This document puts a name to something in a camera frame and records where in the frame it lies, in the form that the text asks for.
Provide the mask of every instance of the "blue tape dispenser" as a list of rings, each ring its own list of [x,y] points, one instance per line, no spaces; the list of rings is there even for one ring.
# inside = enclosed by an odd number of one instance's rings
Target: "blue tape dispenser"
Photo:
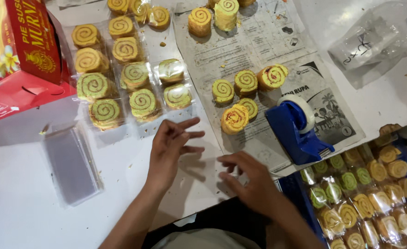
[[[331,144],[316,136],[314,113],[301,97],[285,95],[278,100],[277,106],[265,112],[265,116],[296,165],[320,161],[335,151]]]

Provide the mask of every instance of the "person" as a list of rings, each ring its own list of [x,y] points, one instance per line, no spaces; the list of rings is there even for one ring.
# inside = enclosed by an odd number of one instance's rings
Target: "person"
[[[173,184],[178,170],[179,157],[186,153],[201,153],[205,148],[185,145],[189,139],[200,138],[204,132],[187,132],[186,129],[200,122],[192,118],[181,123],[164,120],[152,142],[149,171],[144,187],[129,205],[100,249],[139,249],[151,226],[163,196]],[[240,151],[217,158],[227,167],[219,177],[247,207],[280,226],[285,235],[298,249],[320,249],[324,245],[317,239],[296,207],[275,187],[268,169],[252,156]],[[238,167],[249,182],[245,186],[229,173]],[[253,241],[222,230],[201,229],[191,233],[179,233],[164,240],[154,248],[259,248]]]

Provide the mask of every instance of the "table surface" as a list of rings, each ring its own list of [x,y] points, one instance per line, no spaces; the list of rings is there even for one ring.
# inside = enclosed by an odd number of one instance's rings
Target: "table surface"
[[[165,0],[162,5],[171,7],[176,1]],[[366,134],[360,143],[377,138],[378,130],[385,124],[407,125],[407,77],[404,76],[407,58],[377,81],[355,90],[334,66],[326,49],[360,18],[364,13],[362,8],[382,2],[384,0],[295,2],[322,59]],[[60,10],[56,1],[51,0],[47,7],[65,26],[100,22],[109,16],[106,1]],[[147,26],[143,29],[151,61],[180,56],[173,27],[164,32]],[[160,47],[161,41],[167,46]],[[158,122],[147,132],[129,124],[111,136],[89,131],[88,140],[105,185],[104,192],[74,208],[60,206],[42,143],[44,137],[38,133],[46,125],[72,122],[82,115],[78,103],[65,98],[0,121],[0,248],[98,247],[139,193],[148,172],[154,127],[158,127]],[[202,121],[194,130],[206,131],[203,141],[190,144],[203,144],[206,151],[200,157],[181,159],[178,176],[162,200],[153,228],[233,196],[217,178],[222,167],[215,158],[222,152],[200,100],[193,105],[192,114],[181,113],[168,118],[180,121],[189,116],[200,116]],[[298,168],[288,168],[285,174],[295,169]]]

